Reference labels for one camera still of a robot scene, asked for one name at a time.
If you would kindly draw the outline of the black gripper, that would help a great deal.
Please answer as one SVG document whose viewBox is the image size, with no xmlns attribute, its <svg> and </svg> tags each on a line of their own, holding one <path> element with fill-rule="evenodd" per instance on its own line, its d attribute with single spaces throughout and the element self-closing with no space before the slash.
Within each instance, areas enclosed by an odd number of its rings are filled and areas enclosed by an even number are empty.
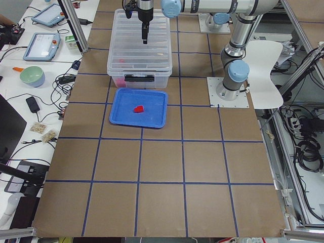
<svg viewBox="0 0 324 243">
<path fill-rule="evenodd" d="M 131 18 L 134 11 L 138 12 L 138 18 L 142 22 L 142 40 L 148 42 L 149 23 L 153 19 L 154 0 L 123 1 L 123 9 L 126 17 Z"/>
</svg>

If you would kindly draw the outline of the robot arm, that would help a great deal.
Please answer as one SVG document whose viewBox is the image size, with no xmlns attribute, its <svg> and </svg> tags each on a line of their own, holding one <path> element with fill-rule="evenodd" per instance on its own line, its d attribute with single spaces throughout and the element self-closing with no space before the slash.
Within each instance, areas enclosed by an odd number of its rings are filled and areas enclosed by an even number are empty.
<svg viewBox="0 0 324 243">
<path fill-rule="evenodd" d="M 229 43 L 221 52 L 225 76 L 217 85 L 217 95 L 225 101 L 238 97 L 241 85 L 249 75 L 249 66 L 243 61 L 246 45 L 263 14 L 272 10 L 276 1 L 161 1 L 162 13 L 175 18 L 180 13 L 197 13 L 200 30 L 206 33 L 226 33 L 229 21 L 234 24 Z"/>
</svg>

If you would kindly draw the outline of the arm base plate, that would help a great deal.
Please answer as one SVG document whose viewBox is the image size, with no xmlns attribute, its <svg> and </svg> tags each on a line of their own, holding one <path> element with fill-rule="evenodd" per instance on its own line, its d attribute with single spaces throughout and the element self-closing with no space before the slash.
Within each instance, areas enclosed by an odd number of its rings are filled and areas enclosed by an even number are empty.
<svg viewBox="0 0 324 243">
<path fill-rule="evenodd" d="M 249 108 L 244 85 L 237 91 L 223 86 L 222 77 L 207 77 L 210 106 L 214 108 Z"/>
<path fill-rule="evenodd" d="M 230 14 L 203 13 L 198 15 L 198 20 L 202 33 L 230 34 Z"/>
</svg>

